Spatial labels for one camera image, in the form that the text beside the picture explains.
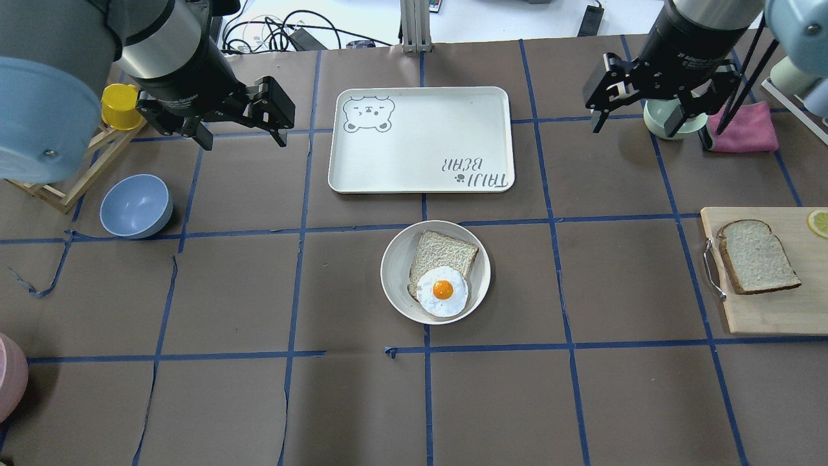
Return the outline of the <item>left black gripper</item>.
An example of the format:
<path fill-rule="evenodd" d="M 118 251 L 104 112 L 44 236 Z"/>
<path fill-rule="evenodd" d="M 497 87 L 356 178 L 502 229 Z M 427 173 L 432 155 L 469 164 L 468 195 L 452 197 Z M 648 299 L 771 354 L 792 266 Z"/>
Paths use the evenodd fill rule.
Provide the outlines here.
<path fill-rule="evenodd" d="M 246 88 L 212 39 L 201 41 L 177 71 L 135 82 L 139 115 L 157 133 L 192 139 L 205 151 L 213 150 L 213 133 L 205 123 L 260 129 L 281 148 L 295 125 L 296 105 L 277 80 L 264 76 Z"/>

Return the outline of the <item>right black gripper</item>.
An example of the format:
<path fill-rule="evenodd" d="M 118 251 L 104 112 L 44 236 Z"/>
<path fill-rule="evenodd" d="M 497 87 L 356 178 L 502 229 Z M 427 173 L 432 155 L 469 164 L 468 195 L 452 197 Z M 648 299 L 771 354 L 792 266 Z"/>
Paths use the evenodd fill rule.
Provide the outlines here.
<path fill-rule="evenodd" d="M 741 76 L 730 51 L 745 33 L 743 8 L 662 8 L 638 58 L 604 53 L 583 86 L 592 133 L 610 114 L 642 98 L 678 104 L 665 121 L 665 136 L 704 129 L 737 89 Z"/>

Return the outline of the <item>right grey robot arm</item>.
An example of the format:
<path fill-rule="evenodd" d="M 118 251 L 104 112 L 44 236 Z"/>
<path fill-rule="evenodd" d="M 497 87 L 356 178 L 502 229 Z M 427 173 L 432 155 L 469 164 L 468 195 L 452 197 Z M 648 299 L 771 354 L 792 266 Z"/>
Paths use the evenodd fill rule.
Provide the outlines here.
<path fill-rule="evenodd" d="M 666 1 L 640 54 L 624 61 L 605 53 L 583 86 L 592 131 L 600 132 L 616 109 L 640 100 L 677 101 L 666 118 L 668 136 L 689 119 L 724 109 L 722 131 L 778 48 L 807 76 L 826 77 L 826 21 L 825 1 Z M 730 53 L 753 23 L 756 39 L 766 29 L 773 38 L 744 80 Z"/>

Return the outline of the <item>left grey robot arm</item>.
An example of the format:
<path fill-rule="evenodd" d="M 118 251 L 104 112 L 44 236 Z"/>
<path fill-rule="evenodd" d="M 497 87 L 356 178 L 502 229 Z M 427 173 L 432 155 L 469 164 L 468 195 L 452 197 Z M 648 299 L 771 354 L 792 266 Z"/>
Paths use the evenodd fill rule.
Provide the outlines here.
<path fill-rule="evenodd" d="M 1 174 L 53 183 L 79 170 L 102 118 L 113 65 L 139 89 L 137 111 L 161 135 L 210 150 L 206 123 L 269 133 L 281 147 L 296 106 L 271 76 L 240 82 L 213 24 L 237 1 L 3 1 Z"/>

